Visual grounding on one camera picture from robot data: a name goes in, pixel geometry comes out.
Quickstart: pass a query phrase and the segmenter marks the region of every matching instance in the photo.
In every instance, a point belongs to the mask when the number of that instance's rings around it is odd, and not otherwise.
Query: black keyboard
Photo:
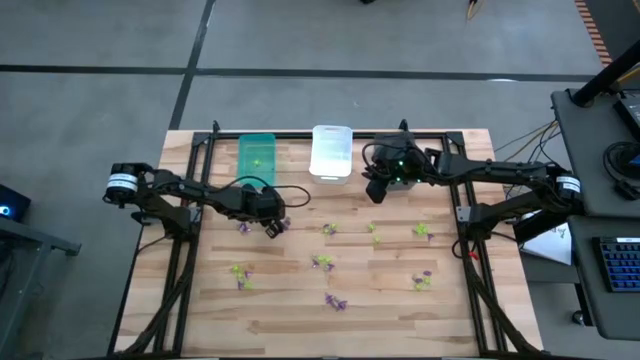
[[[595,238],[611,292],[640,292],[640,238]]]

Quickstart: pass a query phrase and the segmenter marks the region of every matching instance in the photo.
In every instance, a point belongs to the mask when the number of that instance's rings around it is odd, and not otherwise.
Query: concrete floor
[[[0,64],[174,66],[205,0],[5,0]],[[573,0],[218,0],[200,67],[593,74]],[[100,200],[110,165],[157,164],[182,76],[0,73],[0,183],[33,199],[28,223],[83,244],[56,255],[22,333],[47,359],[103,355],[139,227]],[[181,129],[489,128],[500,146],[552,120],[550,93],[579,83],[196,77]],[[548,152],[568,165],[560,138]],[[502,159],[515,150],[498,153]],[[518,159],[525,160],[525,154]],[[569,285],[531,284],[545,349],[634,358],[640,344],[571,325]]]

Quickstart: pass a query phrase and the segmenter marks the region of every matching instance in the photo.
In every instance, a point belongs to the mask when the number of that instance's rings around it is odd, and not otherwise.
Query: wooden tabletop
[[[494,158],[487,130],[461,131],[470,159]],[[158,168],[184,175],[192,135],[192,131],[170,131]],[[287,208],[291,229],[276,239],[269,239],[259,225],[241,234],[236,222],[205,209],[183,356],[477,355],[462,262],[450,249],[457,231],[449,188],[418,185],[408,192],[389,193],[383,204],[373,204],[364,192],[367,182],[359,175],[365,143],[354,141],[349,182],[334,186],[313,182],[309,140],[278,140],[277,183],[300,185],[313,199],[305,207]],[[417,144],[441,148],[436,140]],[[212,184],[235,178],[237,156],[236,140],[216,141]],[[500,185],[474,183],[474,188],[478,202],[504,200]],[[299,190],[279,192],[288,204],[305,200]],[[380,237],[378,245],[367,229],[372,222]],[[338,225],[333,236],[321,232],[327,223]],[[413,233],[418,223],[427,224],[435,236],[430,242]],[[503,225],[496,230],[512,234]],[[140,246],[162,235],[161,226],[148,227]],[[516,244],[494,237],[487,247],[501,306],[527,340],[541,348]],[[158,309],[170,249],[167,240],[138,256],[116,350],[129,346]],[[331,256],[335,268],[331,272],[313,268],[314,255]],[[233,265],[254,273],[253,290],[237,290]],[[412,276],[425,270],[433,273],[432,284],[417,292]],[[326,305],[325,293],[348,301],[346,311]],[[486,307],[483,317],[489,347],[495,349]],[[170,319],[168,342],[173,338],[173,321],[175,316]]]

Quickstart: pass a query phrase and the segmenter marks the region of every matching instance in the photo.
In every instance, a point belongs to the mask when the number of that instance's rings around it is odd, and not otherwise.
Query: clear plastic container
[[[273,134],[242,135],[238,138],[237,177],[257,176],[269,185],[275,185],[276,177],[276,137]],[[255,179],[239,181],[256,188],[264,184]]]
[[[313,128],[309,172],[318,184],[346,184],[352,168],[353,131],[346,126]]]

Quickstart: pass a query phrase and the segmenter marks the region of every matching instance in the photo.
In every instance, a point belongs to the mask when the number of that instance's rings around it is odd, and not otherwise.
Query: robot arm
[[[531,188],[530,193],[495,205],[457,208],[464,236],[472,240],[489,239],[500,221],[540,210],[516,226],[516,235],[526,241],[562,224],[567,216],[583,212],[580,181],[555,164],[475,161],[435,149],[423,151],[406,130],[406,123],[403,125],[405,131],[378,135],[363,148],[367,164],[363,176],[370,180],[366,192],[374,203],[381,203],[387,191],[406,189],[415,183],[449,186],[477,181]],[[365,150],[371,146],[374,153],[369,161]]]
[[[147,174],[153,175],[153,179],[148,180]],[[143,163],[113,164],[103,200],[120,208],[126,204],[138,205],[145,216],[160,219],[170,235],[191,233],[191,211],[169,204],[162,195],[211,206],[231,220],[258,222],[266,227],[271,238],[284,231],[281,220],[285,217],[285,204],[270,186],[262,191],[248,184],[218,188]]]

